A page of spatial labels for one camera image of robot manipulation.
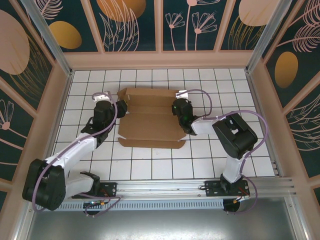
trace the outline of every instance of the cardboard box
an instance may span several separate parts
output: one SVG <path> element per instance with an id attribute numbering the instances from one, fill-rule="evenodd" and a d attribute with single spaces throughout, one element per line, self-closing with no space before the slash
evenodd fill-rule
<path id="1" fill-rule="evenodd" d="M 128 104 L 120 119 L 119 143 L 124 147 L 179 149 L 186 136 L 172 113 L 177 90 L 125 88 L 117 95 Z"/>

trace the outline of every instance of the palm leaf drawing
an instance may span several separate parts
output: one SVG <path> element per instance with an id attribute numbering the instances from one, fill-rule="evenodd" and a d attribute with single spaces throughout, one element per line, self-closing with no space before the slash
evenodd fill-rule
<path id="1" fill-rule="evenodd" d="M 308 52 L 311 53 L 318 44 L 320 44 L 320 24 L 318 25 L 305 25 L 301 27 L 295 34 L 294 38 L 278 44 L 277 47 L 292 43 L 296 52 Z"/>
<path id="2" fill-rule="evenodd" d="M 42 17 L 53 20 L 63 8 L 62 0 L 34 0 Z"/>
<path id="3" fill-rule="evenodd" d="M 123 10 L 115 0 L 102 0 L 103 12 L 100 13 L 104 24 L 103 45 L 107 52 L 135 51 L 139 44 L 139 26 L 135 13 L 122 1 Z"/>
<path id="4" fill-rule="evenodd" d="M 305 6 L 303 21 L 308 26 L 320 24 L 320 0 L 309 0 Z"/>
<path id="5" fill-rule="evenodd" d="M 287 120 L 299 150 L 320 149 L 320 94 L 309 104 L 293 109 Z"/>

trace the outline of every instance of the purple cable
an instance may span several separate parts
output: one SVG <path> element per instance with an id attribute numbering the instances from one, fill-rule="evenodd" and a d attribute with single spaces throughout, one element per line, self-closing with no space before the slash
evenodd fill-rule
<path id="1" fill-rule="evenodd" d="M 108 196 L 108 197 L 101 197 L 101 196 L 91 196 L 91 195 L 88 195 L 88 194 L 85 194 L 85 193 L 80 193 L 79 195 L 81 196 L 84 196 L 84 197 L 87 197 L 87 198 L 92 198 L 92 199 L 99 199 L 99 200 L 112 200 L 112 199 L 117 199 L 117 201 L 115 201 L 114 203 L 112 203 L 107 209 L 103 210 L 103 211 L 100 211 L 98 212 L 97 214 L 95 215 L 89 215 L 87 210 L 88 208 L 90 208 L 91 206 L 88 205 L 85 207 L 84 209 L 84 213 L 87 217 L 91 216 L 92 218 L 95 218 L 95 217 L 99 217 L 101 216 L 102 214 L 105 214 L 106 212 L 108 212 L 110 209 L 112 209 L 120 200 L 121 200 L 121 197 L 119 196 Z"/>
<path id="2" fill-rule="evenodd" d="M 207 95 L 207 97 L 209 98 L 210 111 L 209 111 L 208 114 L 202 115 L 202 117 L 210 116 L 210 114 L 211 114 L 211 112 L 212 112 L 212 99 L 211 99 L 209 93 L 207 93 L 206 91 L 203 91 L 202 89 L 191 89 L 191 90 L 187 90 L 187 91 L 184 91 L 184 92 L 177 93 L 176 95 L 177 95 L 177 96 L 180 96 L 180 95 L 182 95 L 182 94 L 187 94 L 187 93 L 195 92 L 195 91 L 202 92 L 203 94 Z"/>
<path id="3" fill-rule="evenodd" d="M 107 126 L 105 129 L 99 131 L 99 132 L 96 132 L 94 134 L 91 134 L 91 135 L 88 135 L 88 136 L 85 136 L 81 139 L 79 139 L 78 141 L 75 141 L 74 143 L 72 143 L 71 145 L 69 145 L 68 147 L 65 148 L 65 150 L 63 150 L 58 156 L 55 157 L 54 160 L 52 160 L 44 169 L 43 171 L 40 173 L 36 183 L 35 183 L 35 186 L 34 186 L 34 190 L 33 190 L 33 194 L 32 194 L 32 208 L 33 210 L 36 212 L 36 213 L 39 213 L 39 212 L 42 212 L 45 208 L 42 208 L 42 209 L 37 209 L 37 206 L 36 206 L 36 196 L 37 196 L 37 191 L 38 191 L 38 188 L 39 188 L 39 185 L 40 185 L 40 182 L 41 182 L 41 179 L 44 177 L 44 175 L 46 174 L 46 172 L 48 171 L 48 169 L 56 162 L 58 161 L 58 159 L 63 155 L 65 154 L 66 152 L 68 152 L 72 147 L 74 147 L 75 145 L 79 144 L 81 141 L 83 140 L 86 140 L 90 137 L 94 137 L 96 135 L 99 135 L 99 134 L 102 134 L 104 133 L 105 131 L 107 131 L 109 128 L 112 128 L 114 123 L 116 122 L 116 119 L 117 119 L 117 115 L 118 115 L 118 108 L 117 108 L 117 104 L 116 102 L 114 101 L 114 99 L 112 98 L 112 95 L 110 92 L 108 92 L 109 94 L 106 94 L 104 92 L 97 92 L 97 93 L 94 93 L 92 95 L 92 99 L 94 99 L 94 96 L 97 96 L 97 95 L 104 95 L 108 98 L 110 98 L 110 100 L 112 101 L 113 105 L 114 105 L 114 110 L 115 110 L 115 113 L 114 113 L 114 117 L 113 117 L 113 120 L 112 122 L 109 124 L 109 126 Z"/>

